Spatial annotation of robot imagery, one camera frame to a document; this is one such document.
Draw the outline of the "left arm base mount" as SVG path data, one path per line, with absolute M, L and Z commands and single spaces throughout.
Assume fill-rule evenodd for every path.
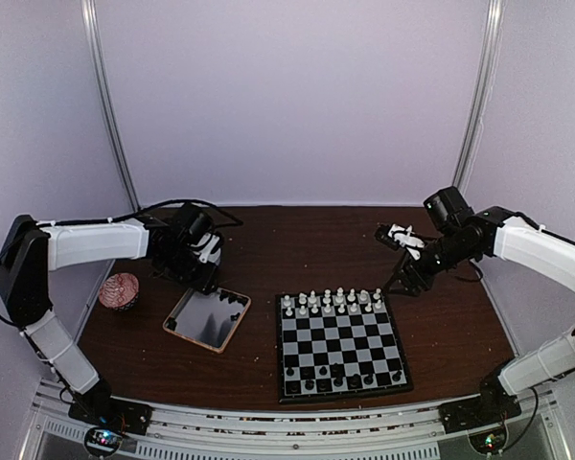
M 132 447 L 136 436 L 147 434 L 152 412 L 147 404 L 111 399 L 105 415 L 72 402 L 68 416 L 89 425 L 82 441 L 87 453 L 95 459 L 107 459 L 121 448 Z

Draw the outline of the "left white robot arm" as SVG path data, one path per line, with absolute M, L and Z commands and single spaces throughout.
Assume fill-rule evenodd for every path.
M 75 344 L 54 312 L 48 275 L 71 266 L 149 259 L 159 274 L 209 294 L 217 288 L 222 236 L 209 203 L 179 199 L 167 220 L 143 209 L 118 218 L 38 221 L 20 215 L 0 252 L 0 319 L 19 330 L 99 426 L 112 424 L 119 406 L 108 383 Z

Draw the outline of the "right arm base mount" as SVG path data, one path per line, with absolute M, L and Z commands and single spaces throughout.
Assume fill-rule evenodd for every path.
M 515 398 L 500 406 L 487 406 L 478 396 L 443 403 L 439 415 L 446 434 L 466 434 L 476 453 L 491 457 L 508 446 L 507 422 L 521 415 L 521 407 Z

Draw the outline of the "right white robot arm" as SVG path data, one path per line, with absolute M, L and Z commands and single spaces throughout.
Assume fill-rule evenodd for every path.
M 410 227 L 381 225 L 375 238 L 403 254 L 384 286 L 387 293 L 416 297 L 432 288 L 436 275 L 464 261 L 498 258 L 529 268 L 575 293 L 575 242 L 548 231 L 522 212 L 494 206 L 475 212 L 454 186 L 424 202 L 436 239 Z M 536 351 L 500 366 L 480 384 L 472 402 L 478 422 L 493 422 L 524 390 L 575 371 L 575 326 Z

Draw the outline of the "black grey chessboard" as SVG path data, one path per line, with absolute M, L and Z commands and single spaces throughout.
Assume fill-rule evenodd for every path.
M 275 296 L 279 402 L 325 403 L 414 388 L 382 290 L 329 288 Z M 288 367 L 295 374 L 286 375 Z M 336 377 L 343 378 L 340 387 Z

